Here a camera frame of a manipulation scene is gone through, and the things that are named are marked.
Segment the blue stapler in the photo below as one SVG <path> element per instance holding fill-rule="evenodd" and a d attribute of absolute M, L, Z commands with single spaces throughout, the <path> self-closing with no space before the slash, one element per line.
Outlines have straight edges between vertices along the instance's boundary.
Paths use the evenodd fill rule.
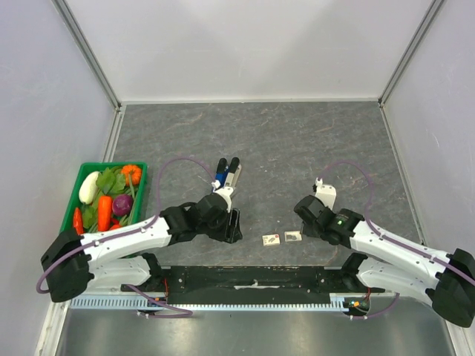
<path fill-rule="evenodd" d="M 222 157 L 218 161 L 216 171 L 215 171 L 215 176 L 214 176 L 214 180 L 216 182 L 219 182 L 220 188 L 224 186 L 224 183 L 227 177 L 227 172 L 228 172 L 228 162 L 226 158 Z"/>

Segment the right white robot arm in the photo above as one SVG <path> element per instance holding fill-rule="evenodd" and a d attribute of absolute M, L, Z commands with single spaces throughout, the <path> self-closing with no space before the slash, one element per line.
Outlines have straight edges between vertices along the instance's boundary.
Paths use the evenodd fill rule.
<path fill-rule="evenodd" d="M 456 249 L 449 253 L 406 240 L 367 218 L 341 209 L 338 213 L 314 196 L 294 207 L 303 233 L 354 252 L 340 273 L 341 286 L 366 286 L 410 297 L 430 306 L 440 317 L 468 328 L 474 321 L 474 257 Z"/>

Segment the white staple box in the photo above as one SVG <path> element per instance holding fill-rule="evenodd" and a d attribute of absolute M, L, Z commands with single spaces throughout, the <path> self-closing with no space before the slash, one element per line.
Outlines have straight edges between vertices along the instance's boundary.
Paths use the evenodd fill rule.
<path fill-rule="evenodd" d="M 299 231 L 285 231 L 284 239 L 286 242 L 302 241 L 301 233 Z"/>

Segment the staple box with red mark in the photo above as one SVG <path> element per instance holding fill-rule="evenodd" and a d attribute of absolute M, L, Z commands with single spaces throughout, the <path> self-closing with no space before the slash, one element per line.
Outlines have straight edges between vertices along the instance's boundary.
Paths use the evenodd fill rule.
<path fill-rule="evenodd" d="M 262 236 L 263 246 L 279 245 L 281 243 L 280 236 L 278 234 L 268 234 Z"/>

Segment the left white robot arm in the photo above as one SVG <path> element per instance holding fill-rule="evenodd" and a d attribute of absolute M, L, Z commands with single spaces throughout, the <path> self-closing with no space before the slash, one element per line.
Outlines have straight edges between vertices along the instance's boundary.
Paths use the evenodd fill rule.
<path fill-rule="evenodd" d="M 42 255 L 43 273 L 36 290 L 49 294 L 55 303 L 72 300 L 107 276 L 105 267 L 109 264 L 123 262 L 141 251 L 187 243 L 198 235 L 229 244 L 242 239 L 240 210 L 232 207 L 224 190 L 113 231 L 62 231 Z"/>

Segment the beige black stapler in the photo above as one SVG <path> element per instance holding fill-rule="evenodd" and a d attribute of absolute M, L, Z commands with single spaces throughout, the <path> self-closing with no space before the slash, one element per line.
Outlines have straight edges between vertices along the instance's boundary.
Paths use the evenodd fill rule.
<path fill-rule="evenodd" d="M 224 186 L 235 188 L 237 185 L 238 178 L 240 176 L 240 172 L 241 172 L 240 159 L 238 157 L 233 157 L 226 173 Z"/>

